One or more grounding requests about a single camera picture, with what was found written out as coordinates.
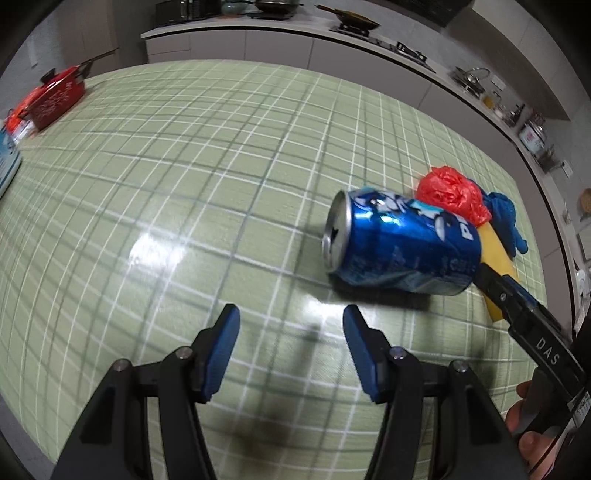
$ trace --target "fingernail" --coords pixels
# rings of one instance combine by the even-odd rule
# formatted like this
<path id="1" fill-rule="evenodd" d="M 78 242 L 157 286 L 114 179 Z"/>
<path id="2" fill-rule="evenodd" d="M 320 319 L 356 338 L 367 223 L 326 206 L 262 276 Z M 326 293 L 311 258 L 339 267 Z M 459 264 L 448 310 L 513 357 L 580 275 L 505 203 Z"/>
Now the fingernail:
<path id="1" fill-rule="evenodd" d="M 535 434 L 533 432 L 526 432 L 519 441 L 519 450 L 522 455 L 527 455 L 534 449 Z"/>

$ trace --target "crumpled red plastic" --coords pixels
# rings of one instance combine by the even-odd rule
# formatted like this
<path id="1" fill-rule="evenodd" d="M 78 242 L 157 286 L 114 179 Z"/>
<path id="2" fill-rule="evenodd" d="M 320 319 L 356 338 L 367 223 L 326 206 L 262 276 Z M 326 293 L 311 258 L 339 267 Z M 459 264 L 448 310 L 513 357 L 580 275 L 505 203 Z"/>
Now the crumpled red plastic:
<path id="1" fill-rule="evenodd" d="M 455 168 L 433 167 L 418 183 L 415 198 L 464 217 L 481 226 L 490 221 L 491 213 L 482 203 L 482 193 L 474 182 Z"/>

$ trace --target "yellow cloth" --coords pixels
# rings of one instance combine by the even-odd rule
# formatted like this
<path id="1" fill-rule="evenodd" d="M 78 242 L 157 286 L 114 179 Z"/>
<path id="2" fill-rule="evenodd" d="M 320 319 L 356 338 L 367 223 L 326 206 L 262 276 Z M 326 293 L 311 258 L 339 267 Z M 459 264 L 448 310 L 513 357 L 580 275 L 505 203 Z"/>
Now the yellow cloth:
<path id="1" fill-rule="evenodd" d="M 480 260 L 488 264 L 499 275 L 510 275 L 519 282 L 513 262 L 507 255 L 507 252 L 505 252 L 503 244 L 499 240 L 493 227 L 491 227 L 491 224 L 486 222 L 484 225 L 478 227 L 477 230 L 480 236 L 480 243 L 482 244 L 482 256 Z M 485 300 L 492 321 L 498 322 L 499 320 L 502 320 L 503 314 L 500 308 L 486 296 Z"/>

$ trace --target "metal screw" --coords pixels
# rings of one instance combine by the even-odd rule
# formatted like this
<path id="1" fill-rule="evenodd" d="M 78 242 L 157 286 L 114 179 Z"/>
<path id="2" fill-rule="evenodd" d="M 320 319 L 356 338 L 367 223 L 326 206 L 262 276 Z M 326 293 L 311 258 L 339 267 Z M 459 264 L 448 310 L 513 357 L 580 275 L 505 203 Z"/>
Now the metal screw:
<path id="1" fill-rule="evenodd" d="M 401 346 L 393 346 L 390 349 L 390 356 L 395 360 L 402 360 L 407 354 L 408 352 Z"/>
<path id="2" fill-rule="evenodd" d="M 456 372 L 461 374 L 466 373 L 470 368 L 470 366 L 464 360 L 454 360 L 452 365 Z"/>
<path id="3" fill-rule="evenodd" d="M 189 346 L 182 346 L 181 348 L 178 348 L 177 351 L 175 352 L 175 355 L 181 360 L 185 360 L 185 359 L 189 358 L 192 354 L 193 354 L 193 351 L 191 350 L 191 347 L 189 347 Z"/>
<path id="4" fill-rule="evenodd" d="M 113 363 L 113 370 L 115 370 L 116 372 L 122 372 L 130 365 L 131 362 L 126 358 L 119 358 L 119 360 L 115 360 L 115 362 Z"/>

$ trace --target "human hand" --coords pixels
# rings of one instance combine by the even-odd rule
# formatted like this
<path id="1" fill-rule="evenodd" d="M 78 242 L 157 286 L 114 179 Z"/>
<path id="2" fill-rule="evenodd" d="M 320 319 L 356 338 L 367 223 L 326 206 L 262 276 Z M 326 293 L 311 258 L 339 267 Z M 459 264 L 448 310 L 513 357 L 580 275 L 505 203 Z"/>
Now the human hand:
<path id="1" fill-rule="evenodd" d="M 527 396 L 527 392 L 530 389 L 531 380 L 523 382 L 517 385 L 517 394 L 523 399 Z M 519 400 L 513 405 L 507 412 L 505 418 L 505 424 L 511 433 L 519 425 L 519 416 L 521 415 L 521 407 L 523 406 L 524 400 Z M 521 456 L 528 464 L 528 468 L 531 469 L 542 455 L 546 452 L 550 444 L 554 439 L 546 435 L 542 435 L 537 432 L 525 432 L 519 440 L 519 452 Z M 530 480 L 541 480 L 544 475 L 552 468 L 556 455 L 558 454 L 558 445 L 552 448 L 552 451 L 546 456 L 541 465 L 532 472 Z"/>

